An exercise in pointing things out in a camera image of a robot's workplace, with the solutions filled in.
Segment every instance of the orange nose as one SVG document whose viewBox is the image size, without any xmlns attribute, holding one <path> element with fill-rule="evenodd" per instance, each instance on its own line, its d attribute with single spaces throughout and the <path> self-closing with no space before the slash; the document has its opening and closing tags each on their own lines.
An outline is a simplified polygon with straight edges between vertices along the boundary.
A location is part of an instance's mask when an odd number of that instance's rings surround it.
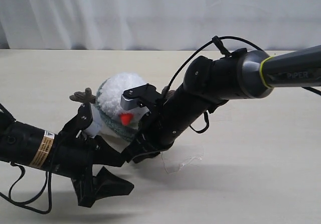
<svg viewBox="0 0 321 224">
<path fill-rule="evenodd" d="M 121 123 L 123 125 L 129 125 L 130 121 L 132 120 L 132 118 L 134 117 L 133 114 L 120 114 L 119 115 Z"/>
</svg>

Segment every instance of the white backdrop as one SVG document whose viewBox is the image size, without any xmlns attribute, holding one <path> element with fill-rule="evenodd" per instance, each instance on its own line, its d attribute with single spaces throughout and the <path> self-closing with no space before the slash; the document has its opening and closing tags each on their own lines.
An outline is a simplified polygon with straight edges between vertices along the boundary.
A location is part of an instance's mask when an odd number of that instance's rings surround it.
<svg viewBox="0 0 321 224">
<path fill-rule="evenodd" d="M 0 48 L 194 50 L 234 35 L 296 50 L 321 44 L 320 9 L 321 0 L 0 0 Z"/>
</svg>

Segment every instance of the orange label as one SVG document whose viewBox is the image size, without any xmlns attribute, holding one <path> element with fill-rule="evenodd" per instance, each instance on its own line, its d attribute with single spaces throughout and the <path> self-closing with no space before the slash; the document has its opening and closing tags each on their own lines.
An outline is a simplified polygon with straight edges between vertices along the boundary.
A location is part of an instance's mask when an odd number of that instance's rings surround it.
<svg viewBox="0 0 321 224">
<path fill-rule="evenodd" d="M 51 147 L 55 140 L 55 134 L 45 131 L 44 137 L 42 138 L 41 144 L 39 146 L 39 149 L 30 163 L 30 167 L 38 168 L 40 169 L 44 162 L 46 161 L 48 154 L 51 150 Z"/>
</svg>

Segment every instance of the snowman plush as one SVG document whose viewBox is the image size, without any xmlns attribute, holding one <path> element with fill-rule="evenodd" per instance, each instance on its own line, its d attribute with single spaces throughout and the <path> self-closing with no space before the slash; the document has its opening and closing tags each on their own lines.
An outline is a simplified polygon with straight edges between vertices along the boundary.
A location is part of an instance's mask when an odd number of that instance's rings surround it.
<svg viewBox="0 0 321 224">
<path fill-rule="evenodd" d="M 145 84 L 146 81 L 137 73 L 122 72 L 105 80 L 98 88 L 96 96 L 88 96 L 88 92 L 91 90 L 87 88 L 87 94 L 75 92 L 69 98 L 72 101 L 84 102 L 85 96 L 87 96 L 87 101 L 89 99 L 100 112 L 104 122 L 100 133 L 105 139 L 109 140 L 109 137 L 113 137 L 131 142 L 137 133 L 139 120 L 149 110 L 146 107 L 124 110 L 120 105 L 121 95 L 127 89 Z"/>
</svg>

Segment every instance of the table surface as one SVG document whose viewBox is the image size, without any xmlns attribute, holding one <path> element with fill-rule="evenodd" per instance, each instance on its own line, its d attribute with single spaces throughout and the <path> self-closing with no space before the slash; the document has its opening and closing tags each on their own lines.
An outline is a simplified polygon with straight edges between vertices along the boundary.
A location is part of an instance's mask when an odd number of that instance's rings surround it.
<svg viewBox="0 0 321 224">
<path fill-rule="evenodd" d="M 0 102 L 18 121 L 57 133 L 79 107 L 69 100 L 73 92 L 96 90 L 124 71 L 140 74 L 161 91 L 190 54 L 0 50 Z M 202 54 L 221 57 L 216 51 Z M 204 134 L 188 129 L 155 159 L 108 167 L 135 185 L 129 196 L 79 207 L 70 179 L 55 175 L 49 215 L 0 199 L 0 223 L 320 223 L 320 103 L 319 96 L 302 88 L 275 89 L 265 99 L 230 101 L 210 115 Z M 193 126 L 202 128 L 203 118 Z M 1 162 L 0 191 L 7 194 L 19 174 Z M 13 198 L 32 197 L 44 177 L 44 172 L 27 168 Z M 33 206 L 46 209 L 47 196 Z"/>
</svg>

